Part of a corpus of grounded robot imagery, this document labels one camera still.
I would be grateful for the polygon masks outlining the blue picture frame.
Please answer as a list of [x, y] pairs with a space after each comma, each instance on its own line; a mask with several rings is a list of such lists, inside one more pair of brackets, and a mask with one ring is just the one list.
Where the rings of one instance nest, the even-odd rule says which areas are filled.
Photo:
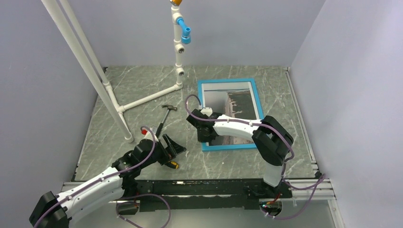
[[[237, 91], [237, 90], [250, 90], [252, 99], [254, 100], [255, 110], [259, 113], [259, 119], [264, 117], [261, 107], [261, 102], [253, 78], [241, 79], [211, 79], [198, 81], [198, 97], [205, 106], [204, 92], [206, 91]], [[242, 150], [242, 149], [255, 149], [253, 141], [245, 140], [233, 136], [218, 136], [211, 143], [202, 143], [203, 152], [224, 151], [224, 150]]]

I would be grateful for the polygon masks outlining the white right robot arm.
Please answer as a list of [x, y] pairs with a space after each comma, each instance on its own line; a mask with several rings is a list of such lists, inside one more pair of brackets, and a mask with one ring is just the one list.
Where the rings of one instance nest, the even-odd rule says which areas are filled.
[[204, 109], [194, 109], [186, 121], [197, 130], [201, 143], [211, 143], [218, 136], [231, 136], [251, 141], [266, 162], [262, 192], [274, 197], [280, 191], [280, 182], [286, 156], [291, 152], [293, 137], [272, 116], [245, 120], [221, 113], [206, 114]]

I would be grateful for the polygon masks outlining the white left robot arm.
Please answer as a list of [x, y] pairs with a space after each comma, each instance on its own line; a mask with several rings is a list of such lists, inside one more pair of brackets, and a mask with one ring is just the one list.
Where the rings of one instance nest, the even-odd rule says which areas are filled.
[[142, 139], [106, 170], [73, 189], [43, 194], [29, 222], [34, 228], [67, 228], [112, 200], [133, 198], [140, 192], [135, 179], [144, 168], [156, 162], [173, 169], [179, 167], [173, 160], [187, 149], [166, 134], [162, 138], [165, 143], [153, 136]]

